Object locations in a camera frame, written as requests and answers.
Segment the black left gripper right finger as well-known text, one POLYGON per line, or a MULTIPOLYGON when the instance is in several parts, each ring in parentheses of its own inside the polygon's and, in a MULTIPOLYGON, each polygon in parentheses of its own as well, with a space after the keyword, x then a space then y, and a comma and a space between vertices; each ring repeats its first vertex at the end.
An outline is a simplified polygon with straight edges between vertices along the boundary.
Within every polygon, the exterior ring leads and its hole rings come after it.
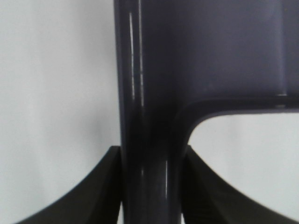
POLYGON ((186 149, 182 180, 182 213, 186 224, 296 223, 229 185, 190 146, 186 149))

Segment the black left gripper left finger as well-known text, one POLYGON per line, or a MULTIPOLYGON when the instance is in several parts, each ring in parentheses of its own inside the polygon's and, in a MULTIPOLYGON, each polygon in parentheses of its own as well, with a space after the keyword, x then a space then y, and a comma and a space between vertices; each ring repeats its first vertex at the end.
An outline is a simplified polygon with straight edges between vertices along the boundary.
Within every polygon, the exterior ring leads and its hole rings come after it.
POLYGON ((120 148, 112 146, 70 192, 22 224, 115 224, 122 196, 120 148))

